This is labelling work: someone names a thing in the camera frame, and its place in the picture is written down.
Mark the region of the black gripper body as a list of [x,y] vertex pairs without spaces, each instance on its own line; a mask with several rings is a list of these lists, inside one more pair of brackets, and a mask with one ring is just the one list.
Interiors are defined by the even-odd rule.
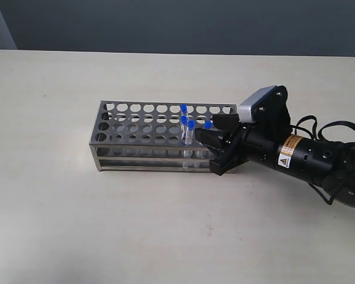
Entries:
[[255,123],[239,120],[239,127],[230,131],[223,154],[210,161],[210,171],[221,176],[248,161],[275,167],[279,144],[292,132],[287,100],[287,88],[277,86],[257,105]]

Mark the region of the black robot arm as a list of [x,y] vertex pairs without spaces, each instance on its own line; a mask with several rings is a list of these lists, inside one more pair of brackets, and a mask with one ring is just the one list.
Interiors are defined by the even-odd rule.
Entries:
[[213,130],[197,128],[195,139],[214,158],[218,176],[254,162],[306,182],[331,205],[355,208],[355,142],[330,141],[314,123],[308,137],[292,125],[285,86],[261,88],[238,106],[236,114],[215,114]]

